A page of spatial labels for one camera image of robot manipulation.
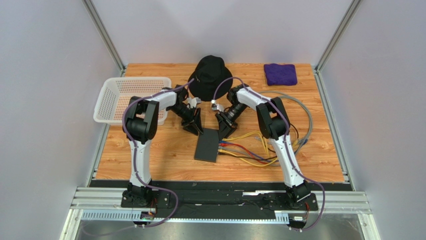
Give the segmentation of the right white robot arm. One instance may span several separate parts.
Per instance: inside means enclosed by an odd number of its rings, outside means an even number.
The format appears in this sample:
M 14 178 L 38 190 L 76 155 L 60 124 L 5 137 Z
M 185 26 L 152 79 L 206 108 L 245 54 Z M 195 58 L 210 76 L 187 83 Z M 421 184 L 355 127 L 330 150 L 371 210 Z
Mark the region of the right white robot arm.
M 231 103 L 228 110 L 211 100 L 211 108 L 217 111 L 219 139 L 230 137 L 237 129 L 237 118 L 246 108 L 256 111 L 261 135 L 271 143 L 284 176 L 286 191 L 292 202 L 300 202 L 311 195 L 306 179 L 302 176 L 290 137 L 290 121 L 282 101 L 270 98 L 252 90 L 245 84 L 228 91 L 227 99 Z

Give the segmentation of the black network switch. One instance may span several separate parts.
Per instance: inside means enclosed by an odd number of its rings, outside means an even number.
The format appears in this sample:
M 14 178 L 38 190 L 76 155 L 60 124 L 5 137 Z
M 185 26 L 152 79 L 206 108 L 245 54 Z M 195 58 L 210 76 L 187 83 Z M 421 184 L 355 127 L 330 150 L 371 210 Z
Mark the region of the black network switch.
M 194 159 L 198 161 L 216 163 L 219 141 L 218 130 L 205 128 L 204 133 L 198 136 Z

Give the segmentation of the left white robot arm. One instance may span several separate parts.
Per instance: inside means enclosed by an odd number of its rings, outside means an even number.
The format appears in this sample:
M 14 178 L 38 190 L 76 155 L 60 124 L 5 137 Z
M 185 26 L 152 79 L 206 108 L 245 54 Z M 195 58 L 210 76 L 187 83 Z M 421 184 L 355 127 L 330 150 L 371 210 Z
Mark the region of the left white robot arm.
M 183 129 L 196 136 L 204 130 L 198 97 L 191 98 L 183 85 L 165 87 L 160 92 L 145 97 L 131 97 L 122 116 L 122 129 L 131 146 L 131 177 L 123 193 L 125 204 L 146 207 L 153 201 L 150 173 L 150 149 L 158 129 L 159 113 L 172 111 L 181 118 Z

